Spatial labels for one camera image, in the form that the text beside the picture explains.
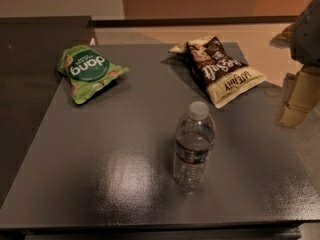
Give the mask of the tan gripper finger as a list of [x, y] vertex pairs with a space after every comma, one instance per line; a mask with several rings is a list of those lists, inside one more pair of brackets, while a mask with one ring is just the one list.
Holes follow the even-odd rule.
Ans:
[[274, 39], [279, 41], [290, 41], [294, 32], [295, 24], [287, 26], [281, 33], [277, 34]]
[[319, 67], [304, 65], [297, 74], [288, 73], [283, 82], [283, 105], [278, 122], [290, 128], [299, 126], [319, 101]]

